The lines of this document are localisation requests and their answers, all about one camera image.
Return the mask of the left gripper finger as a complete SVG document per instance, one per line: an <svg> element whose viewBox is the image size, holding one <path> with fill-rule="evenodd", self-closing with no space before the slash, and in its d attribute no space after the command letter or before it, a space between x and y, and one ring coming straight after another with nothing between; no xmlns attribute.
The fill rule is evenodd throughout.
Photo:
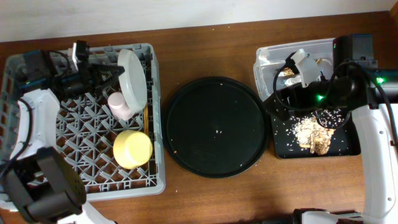
<svg viewBox="0 0 398 224"><path fill-rule="evenodd" d="M102 64L91 64L89 69L91 73L106 73L110 72L112 75L121 75L125 72L123 66L117 65L102 65Z"/></svg>
<svg viewBox="0 0 398 224"><path fill-rule="evenodd" d="M122 73L94 73L92 75L92 94L99 95L105 88L119 81Z"/></svg>

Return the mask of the grey plate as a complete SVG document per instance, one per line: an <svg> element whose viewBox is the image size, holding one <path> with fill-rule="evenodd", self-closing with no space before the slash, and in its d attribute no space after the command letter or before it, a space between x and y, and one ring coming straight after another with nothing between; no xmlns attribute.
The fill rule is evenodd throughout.
<svg viewBox="0 0 398 224"><path fill-rule="evenodd" d="M144 69L132 50L122 49L118 55L118 66L124 68L119 76L123 97L133 113L144 109L147 103L147 85Z"/></svg>

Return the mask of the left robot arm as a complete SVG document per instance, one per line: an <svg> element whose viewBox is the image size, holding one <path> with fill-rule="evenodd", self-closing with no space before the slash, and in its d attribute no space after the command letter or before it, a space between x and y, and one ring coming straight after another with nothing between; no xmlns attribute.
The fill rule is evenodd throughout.
<svg viewBox="0 0 398 224"><path fill-rule="evenodd" d="M25 71L17 72L18 134L9 160L1 169L1 186L28 223L110 223L86 199L80 176L56 150L56 120L63 100L98 93L116 82L124 65L89 60L89 48L58 70L51 50L22 54Z"/></svg>

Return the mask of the gold foil wrapper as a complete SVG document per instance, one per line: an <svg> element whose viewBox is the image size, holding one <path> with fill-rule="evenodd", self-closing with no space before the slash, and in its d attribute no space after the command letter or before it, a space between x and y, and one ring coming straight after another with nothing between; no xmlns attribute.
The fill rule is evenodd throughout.
<svg viewBox="0 0 398 224"><path fill-rule="evenodd" d="M296 62L293 58L285 61L285 68L279 74L281 77L292 77L301 75L304 78L314 78L322 76L322 71L313 58L301 58Z"/></svg>

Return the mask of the white napkin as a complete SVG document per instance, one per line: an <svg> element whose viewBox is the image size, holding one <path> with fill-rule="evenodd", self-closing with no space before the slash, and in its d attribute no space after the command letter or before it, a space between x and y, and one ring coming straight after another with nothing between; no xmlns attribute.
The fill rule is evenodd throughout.
<svg viewBox="0 0 398 224"><path fill-rule="evenodd" d="M287 78L284 80L284 85L285 86L292 86L295 84L301 84L301 77L300 76L296 76L296 77L292 77L292 78Z"/></svg>

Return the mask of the yellow bowl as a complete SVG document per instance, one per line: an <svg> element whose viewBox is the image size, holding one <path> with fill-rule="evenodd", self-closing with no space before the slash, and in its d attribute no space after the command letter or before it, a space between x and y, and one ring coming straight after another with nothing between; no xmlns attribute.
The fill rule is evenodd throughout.
<svg viewBox="0 0 398 224"><path fill-rule="evenodd" d="M143 132L125 130L114 140L113 155L122 168L135 169L142 166L149 161L152 153L152 141Z"/></svg>

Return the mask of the pink cup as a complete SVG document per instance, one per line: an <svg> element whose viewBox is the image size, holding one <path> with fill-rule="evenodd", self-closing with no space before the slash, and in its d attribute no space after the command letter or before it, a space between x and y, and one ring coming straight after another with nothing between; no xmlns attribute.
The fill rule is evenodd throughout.
<svg viewBox="0 0 398 224"><path fill-rule="evenodd" d="M113 116L117 119L127 121L133 117L134 113L128 107L126 100L124 99L121 92L114 92L109 95L108 106Z"/></svg>

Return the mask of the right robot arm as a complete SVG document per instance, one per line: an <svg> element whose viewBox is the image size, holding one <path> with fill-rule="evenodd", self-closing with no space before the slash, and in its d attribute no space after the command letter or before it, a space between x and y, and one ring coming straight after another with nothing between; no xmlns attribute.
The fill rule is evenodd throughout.
<svg viewBox="0 0 398 224"><path fill-rule="evenodd" d="M351 34L262 47L256 85L272 118L277 146L315 155L359 147L365 206L348 218L297 209L299 223L397 222L397 71L380 69L373 38Z"/></svg>

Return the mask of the food scraps pile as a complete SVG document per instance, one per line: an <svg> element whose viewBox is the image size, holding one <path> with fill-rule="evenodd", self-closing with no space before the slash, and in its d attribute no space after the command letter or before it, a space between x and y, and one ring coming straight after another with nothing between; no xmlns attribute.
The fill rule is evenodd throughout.
<svg viewBox="0 0 398 224"><path fill-rule="evenodd" d="M343 124L346 113L341 110L314 111L302 117L291 116L292 127L287 129L294 143L304 151L324 156L331 148L331 142L337 135L337 127Z"/></svg>

